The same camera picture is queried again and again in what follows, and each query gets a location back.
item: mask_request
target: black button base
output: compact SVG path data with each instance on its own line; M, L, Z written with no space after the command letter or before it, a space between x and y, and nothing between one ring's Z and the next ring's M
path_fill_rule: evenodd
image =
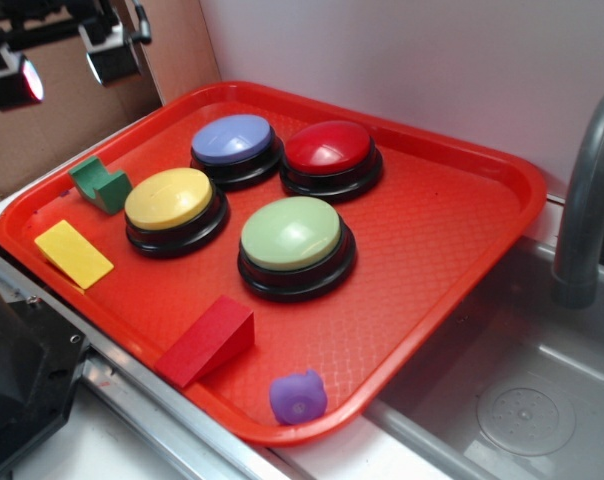
M174 258L204 247L219 235L229 220L224 192L211 183L213 195L205 209L186 223L162 230L146 230L131 223L125 214L126 236L147 257Z
M218 187L226 191L252 187L271 178L284 156L284 144L271 129L271 142L262 152L235 163L208 163L191 149L191 168L202 170Z
M240 244L238 270L246 286L275 302L301 302L322 296L349 276L357 257L353 232L340 218L340 240L325 258L305 268L278 271L253 263Z
M352 200L371 190L382 178L382 155L371 140L368 155L343 172L313 175L295 170L286 159L280 165L282 188L288 194L316 197L330 203Z

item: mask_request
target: red light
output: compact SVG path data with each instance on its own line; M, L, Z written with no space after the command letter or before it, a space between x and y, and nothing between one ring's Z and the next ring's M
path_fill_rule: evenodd
M42 80L35 67L29 60L25 60L22 66L22 74L26 80L26 85L29 88L31 97L41 102L44 99L44 86Z

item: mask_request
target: metal sink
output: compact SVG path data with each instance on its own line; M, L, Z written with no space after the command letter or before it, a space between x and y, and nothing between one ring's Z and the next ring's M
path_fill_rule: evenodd
M604 268L567 310L552 259L519 241L366 415L454 478L604 479Z

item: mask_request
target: sink drain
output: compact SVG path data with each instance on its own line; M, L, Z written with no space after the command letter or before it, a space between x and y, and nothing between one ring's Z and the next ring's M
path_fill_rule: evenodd
M533 376L492 385L479 399L478 421L496 445L517 455L546 455L562 448L575 430L571 402Z

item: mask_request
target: red tray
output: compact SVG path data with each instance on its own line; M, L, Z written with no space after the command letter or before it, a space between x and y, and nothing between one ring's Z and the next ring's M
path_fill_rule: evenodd
M332 293L299 304L261 300L236 267L240 231L260 207L284 197L279 177L228 194L231 220L204 249L172 260L138 255L120 212L84 201L67 171L55 173L0 217L0 244L149 368L221 295L255 312L255 346L182 393L241 438L291 445L354 418L541 210L544 181L513 156L249 83L196 90L97 146L110 171L133 185L188 166L191 140L230 114L265 117L286 140L303 127L346 119L364 125L384 158L381 182L336 209L352 229L358 261ZM115 269L80 291L40 254L33 239L67 219ZM326 415L280 426L271 381L315 369Z

